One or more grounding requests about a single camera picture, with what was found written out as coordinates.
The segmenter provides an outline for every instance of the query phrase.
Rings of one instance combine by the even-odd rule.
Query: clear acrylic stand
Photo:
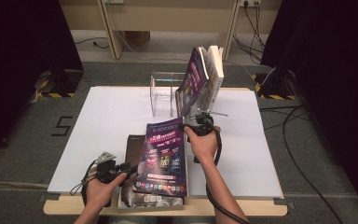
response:
[[[153,72],[150,80],[150,103],[154,117],[177,118],[175,91],[185,73]]]

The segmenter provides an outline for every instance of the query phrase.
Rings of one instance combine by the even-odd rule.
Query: purple magazine cover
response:
[[[182,84],[175,92],[178,117],[185,117],[208,81],[200,53],[193,48]]]
[[[187,195],[183,118],[147,124],[138,164],[136,191],[184,197]]]

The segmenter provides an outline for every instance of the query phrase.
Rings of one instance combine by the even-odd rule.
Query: black curtain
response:
[[[296,73],[306,105],[358,192],[358,2],[306,2],[282,1],[261,63]]]
[[[0,141],[41,73],[63,69],[83,67],[59,2],[0,1]]]

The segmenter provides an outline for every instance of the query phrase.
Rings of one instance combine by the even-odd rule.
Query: white tabletop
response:
[[[221,127],[223,150],[217,165],[232,194],[237,197],[281,198],[276,174],[255,93],[245,89],[221,89],[213,116]],[[153,117],[149,88],[93,87],[77,119],[48,192],[68,193],[80,183],[90,163],[102,152],[124,161],[129,134],[145,134],[147,123],[171,118]],[[187,151],[189,195],[205,195],[205,178]]]

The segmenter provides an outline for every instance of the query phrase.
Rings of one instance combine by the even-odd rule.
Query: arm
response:
[[[104,184],[98,179],[91,177],[87,186],[87,204],[83,212],[75,221],[75,224],[90,224],[96,223],[98,215],[103,210],[103,207],[109,202],[112,197],[112,192],[121,182],[124,181],[127,174],[122,174],[116,177],[109,184]]]
[[[185,127],[185,133],[191,140],[191,148],[194,155],[200,161],[205,173],[206,183],[213,198],[232,214],[248,221],[248,218],[235,201],[225,180],[214,165],[214,154],[217,149],[216,134],[214,132],[205,136],[197,136],[190,128]],[[227,217],[216,208],[214,209],[216,223],[237,223],[234,219]]]

